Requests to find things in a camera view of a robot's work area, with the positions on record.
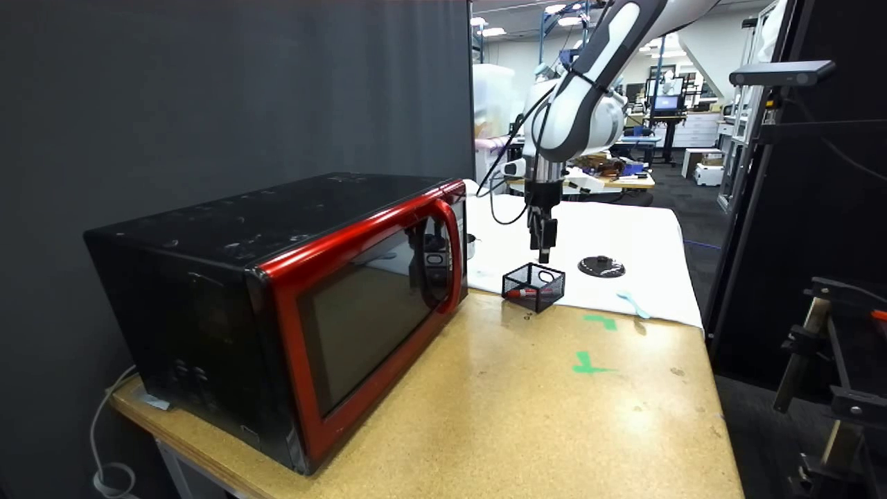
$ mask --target red microwave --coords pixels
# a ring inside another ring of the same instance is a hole
[[[321,173],[87,230],[152,396],[326,462],[465,297],[465,186]]]

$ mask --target ceiling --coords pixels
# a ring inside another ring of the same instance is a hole
[[[512,37],[537,37],[544,4],[568,3],[568,0],[472,0],[472,14],[483,17],[487,24],[505,26],[505,36],[486,37],[486,44],[512,42]],[[695,7],[685,14],[688,18],[717,17],[717,14],[744,14],[759,10],[771,0],[671,0],[671,10]],[[579,26],[555,26],[551,32],[579,32]]]

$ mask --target dark backdrop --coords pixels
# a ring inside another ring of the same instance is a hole
[[[887,50],[870,36],[884,17],[866,0],[788,4],[782,58],[836,65],[813,89],[782,90],[782,123],[806,132],[777,136],[752,164],[744,223],[730,232],[735,256],[721,262],[706,311],[716,370],[762,388],[780,384],[782,341],[805,320],[809,277],[887,284],[887,98],[870,71],[870,54]]]
[[[81,232],[329,168],[472,173],[458,0],[0,3],[0,496],[95,496],[128,363]],[[137,426],[109,459],[168,496]]]

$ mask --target green marker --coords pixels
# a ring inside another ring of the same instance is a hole
[[[584,320],[599,320],[604,329],[615,329],[615,317],[613,315],[588,313]]]
[[[579,351],[576,351],[576,359],[579,359],[579,365],[573,365],[573,370],[579,370],[579,374],[593,376],[593,374],[599,374],[599,370],[609,370],[609,369],[593,365],[588,348],[579,348]]]

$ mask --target white paper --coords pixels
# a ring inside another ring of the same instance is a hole
[[[469,284],[500,294],[502,275],[537,252],[530,248],[526,215],[515,223],[497,223],[491,196],[473,196],[469,182],[469,232],[477,237],[469,252]],[[515,218],[525,198],[497,193],[500,218]],[[669,207],[626,207],[604,202],[561,202],[555,207],[558,247],[545,265],[566,270],[566,297],[555,304],[635,313],[635,304],[653,317],[701,327],[694,294],[683,227]],[[588,255],[606,255],[626,265],[624,277],[590,277],[579,270]]]

